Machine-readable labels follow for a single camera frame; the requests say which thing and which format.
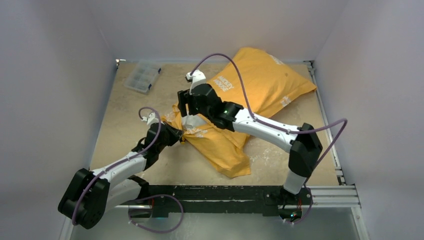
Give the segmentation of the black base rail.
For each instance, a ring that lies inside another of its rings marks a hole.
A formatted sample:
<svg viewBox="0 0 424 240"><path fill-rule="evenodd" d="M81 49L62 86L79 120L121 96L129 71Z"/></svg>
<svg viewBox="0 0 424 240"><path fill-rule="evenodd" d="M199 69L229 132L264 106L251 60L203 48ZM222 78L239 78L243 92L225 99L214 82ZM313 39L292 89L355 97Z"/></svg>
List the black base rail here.
<svg viewBox="0 0 424 240"><path fill-rule="evenodd" d="M261 214L296 221L313 199L308 188L292 194L280 185L150 185L127 204L151 207L154 218L183 212Z"/></svg>

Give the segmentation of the aluminium frame profile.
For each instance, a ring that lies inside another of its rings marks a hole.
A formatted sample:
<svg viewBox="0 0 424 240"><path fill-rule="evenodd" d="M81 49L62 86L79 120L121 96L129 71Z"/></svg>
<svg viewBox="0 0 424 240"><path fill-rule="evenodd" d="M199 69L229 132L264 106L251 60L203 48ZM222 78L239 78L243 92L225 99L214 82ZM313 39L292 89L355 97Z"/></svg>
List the aluminium frame profile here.
<svg viewBox="0 0 424 240"><path fill-rule="evenodd" d="M195 63L170 63L162 65L162 71L147 95L124 87L124 82L136 66L135 62L121 61L118 65L106 112L96 141L90 168L98 169L126 155L146 135L149 128L136 116L142 106L152 106L162 115L172 111L177 101L177 90L188 85L184 75ZM323 112L319 107L316 92L296 98L273 116L273 120L292 125L311 121L314 127L321 126ZM228 178L217 172L206 158L188 141L166 147L159 160L149 170L137 173L150 185L177 186L279 186L288 172L288 154L271 143L250 137L244 150L248 155L251 174ZM311 186L314 208L351 208L359 206L354 186L337 185L338 172L334 166L335 153L329 152L313 173L311 182L330 184Z"/></svg>

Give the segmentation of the clear plastic organizer box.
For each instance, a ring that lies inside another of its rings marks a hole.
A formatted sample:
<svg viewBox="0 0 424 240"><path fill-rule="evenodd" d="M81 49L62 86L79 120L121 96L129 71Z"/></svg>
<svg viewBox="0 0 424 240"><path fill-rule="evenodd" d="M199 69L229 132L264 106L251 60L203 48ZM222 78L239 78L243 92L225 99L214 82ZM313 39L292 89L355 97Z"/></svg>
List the clear plastic organizer box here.
<svg viewBox="0 0 424 240"><path fill-rule="evenodd" d="M162 71L158 62L140 60L124 81L124 86L130 90L147 94L155 84Z"/></svg>

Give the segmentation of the white pillow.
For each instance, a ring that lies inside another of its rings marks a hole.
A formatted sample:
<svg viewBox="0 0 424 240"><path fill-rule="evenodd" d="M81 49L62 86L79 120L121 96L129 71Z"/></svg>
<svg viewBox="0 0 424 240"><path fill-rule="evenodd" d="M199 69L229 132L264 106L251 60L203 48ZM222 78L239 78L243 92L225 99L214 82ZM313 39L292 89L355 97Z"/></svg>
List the white pillow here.
<svg viewBox="0 0 424 240"><path fill-rule="evenodd" d="M196 129L207 124L207 122L199 115L186 115L181 118L181 123L182 128L186 131Z"/></svg>

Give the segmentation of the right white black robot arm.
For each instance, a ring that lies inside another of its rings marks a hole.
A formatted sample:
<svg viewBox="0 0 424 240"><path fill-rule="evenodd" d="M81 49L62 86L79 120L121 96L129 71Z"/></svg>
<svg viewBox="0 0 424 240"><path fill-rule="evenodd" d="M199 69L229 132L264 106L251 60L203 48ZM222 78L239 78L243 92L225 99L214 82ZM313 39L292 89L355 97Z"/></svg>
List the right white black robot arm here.
<svg viewBox="0 0 424 240"><path fill-rule="evenodd" d="M240 104L221 100L207 83L178 91L177 99L183 117L202 115L219 129L254 136L288 153L289 170L280 196L288 204L300 198L323 150L312 125L287 125L252 113Z"/></svg>

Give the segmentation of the orange Mickey Mouse pillowcase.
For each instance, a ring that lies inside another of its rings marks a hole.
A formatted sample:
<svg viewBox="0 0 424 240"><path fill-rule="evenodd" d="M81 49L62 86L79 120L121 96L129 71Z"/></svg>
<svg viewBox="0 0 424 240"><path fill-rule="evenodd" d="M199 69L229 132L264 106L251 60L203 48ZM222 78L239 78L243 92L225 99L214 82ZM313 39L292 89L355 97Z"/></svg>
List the orange Mickey Mouse pillowcase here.
<svg viewBox="0 0 424 240"><path fill-rule="evenodd" d="M270 118L296 98L316 90L312 81L264 50L242 47L233 57L243 81L231 63L207 80L223 100L250 106L260 116ZM235 178L251 173L250 160L243 152L248 134L219 129L207 124L184 130L178 105L161 117L184 131L183 139L193 145L221 174Z"/></svg>

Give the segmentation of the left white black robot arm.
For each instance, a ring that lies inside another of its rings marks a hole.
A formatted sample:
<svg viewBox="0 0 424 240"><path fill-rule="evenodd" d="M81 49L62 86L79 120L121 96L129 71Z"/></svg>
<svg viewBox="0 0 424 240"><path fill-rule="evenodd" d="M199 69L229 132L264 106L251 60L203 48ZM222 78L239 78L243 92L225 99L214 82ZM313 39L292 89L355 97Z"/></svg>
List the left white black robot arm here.
<svg viewBox="0 0 424 240"><path fill-rule="evenodd" d="M150 184L137 174L151 167L160 153L179 142L182 136L182 130L167 123L153 123L146 136L123 158L95 170L78 170L57 210L73 225L91 229L105 212L120 204L149 202L153 198Z"/></svg>

